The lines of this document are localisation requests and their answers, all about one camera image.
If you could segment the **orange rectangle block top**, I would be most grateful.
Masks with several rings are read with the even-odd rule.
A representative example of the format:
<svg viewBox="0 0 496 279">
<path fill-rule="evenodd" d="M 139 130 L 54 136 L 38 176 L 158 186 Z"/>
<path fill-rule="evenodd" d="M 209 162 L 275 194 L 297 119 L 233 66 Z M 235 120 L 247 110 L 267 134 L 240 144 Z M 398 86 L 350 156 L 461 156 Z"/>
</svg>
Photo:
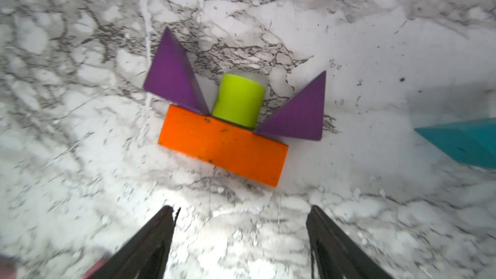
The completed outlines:
<svg viewBox="0 0 496 279">
<path fill-rule="evenodd" d="M 288 153 L 286 144 L 175 105 L 158 143 L 270 187 L 278 186 Z"/>
</svg>

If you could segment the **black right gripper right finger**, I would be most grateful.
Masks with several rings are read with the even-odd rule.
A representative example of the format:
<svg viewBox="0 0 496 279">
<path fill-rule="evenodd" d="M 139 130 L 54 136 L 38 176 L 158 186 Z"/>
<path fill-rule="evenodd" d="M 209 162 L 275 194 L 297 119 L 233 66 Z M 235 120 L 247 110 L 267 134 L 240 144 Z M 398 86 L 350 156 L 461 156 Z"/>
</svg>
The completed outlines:
<svg viewBox="0 0 496 279">
<path fill-rule="evenodd" d="M 392 279 L 319 206 L 311 207 L 306 227 L 312 278 Z"/>
</svg>

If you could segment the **lime green cylinder block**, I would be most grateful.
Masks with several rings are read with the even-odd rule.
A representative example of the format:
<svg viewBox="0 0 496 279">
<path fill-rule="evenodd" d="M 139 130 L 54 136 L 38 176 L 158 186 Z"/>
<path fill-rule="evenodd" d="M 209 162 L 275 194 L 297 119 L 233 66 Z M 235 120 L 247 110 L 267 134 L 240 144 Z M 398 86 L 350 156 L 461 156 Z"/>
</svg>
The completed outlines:
<svg viewBox="0 0 496 279">
<path fill-rule="evenodd" d="M 256 81 L 236 74 L 225 74 L 212 115 L 238 126 L 254 129 L 265 93 L 265 86 Z"/>
</svg>

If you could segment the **purple triangle block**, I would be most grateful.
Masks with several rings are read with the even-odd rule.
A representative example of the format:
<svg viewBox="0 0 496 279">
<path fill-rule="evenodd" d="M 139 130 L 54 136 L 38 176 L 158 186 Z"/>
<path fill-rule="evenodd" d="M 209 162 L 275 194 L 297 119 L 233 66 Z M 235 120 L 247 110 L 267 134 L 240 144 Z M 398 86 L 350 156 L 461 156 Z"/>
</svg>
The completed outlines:
<svg viewBox="0 0 496 279">
<path fill-rule="evenodd" d="M 254 133 L 320 141 L 323 134 L 326 71 L 263 121 Z"/>
<path fill-rule="evenodd" d="M 161 38 L 143 89 L 188 111 L 210 115 L 187 53 L 170 28 Z"/>
</svg>

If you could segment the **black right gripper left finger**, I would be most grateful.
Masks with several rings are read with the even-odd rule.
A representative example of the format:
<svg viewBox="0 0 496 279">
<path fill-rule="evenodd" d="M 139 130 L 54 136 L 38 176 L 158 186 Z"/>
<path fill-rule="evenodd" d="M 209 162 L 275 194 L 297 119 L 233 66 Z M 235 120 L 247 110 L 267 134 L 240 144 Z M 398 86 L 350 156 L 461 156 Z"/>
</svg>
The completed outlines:
<svg viewBox="0 0 496 279">
<path fill-rule="evenodd" d="M 163 278 L 178 215 L 161 208 L 90 278 Z"/>
</svg>

